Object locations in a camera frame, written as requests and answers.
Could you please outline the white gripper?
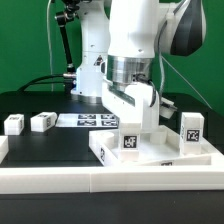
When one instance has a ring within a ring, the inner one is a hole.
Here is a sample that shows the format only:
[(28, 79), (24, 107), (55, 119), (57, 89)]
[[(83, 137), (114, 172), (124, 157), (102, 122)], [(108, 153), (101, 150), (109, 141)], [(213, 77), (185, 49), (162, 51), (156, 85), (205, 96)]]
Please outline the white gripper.
[(142, 132), (152, 132), (159, 126), (159, 95), (151, 85), (137, 82), (118, 91), (103, 81), (102, 104), (120, 121), (139, 122)]

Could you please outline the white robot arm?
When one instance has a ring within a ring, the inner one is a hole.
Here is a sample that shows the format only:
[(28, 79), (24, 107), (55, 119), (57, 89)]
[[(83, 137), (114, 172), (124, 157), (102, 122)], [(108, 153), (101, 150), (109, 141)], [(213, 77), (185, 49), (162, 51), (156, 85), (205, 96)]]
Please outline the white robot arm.
[(63, 1), (65, 19), (78, 17), (82, 30), (82, 63), (71, 93), (102, 102), (121, 126), (156, 129), (162, 92), (150, 83), (150, 64), (163, 53), (189, 56), (202, 46), (202, 0)]

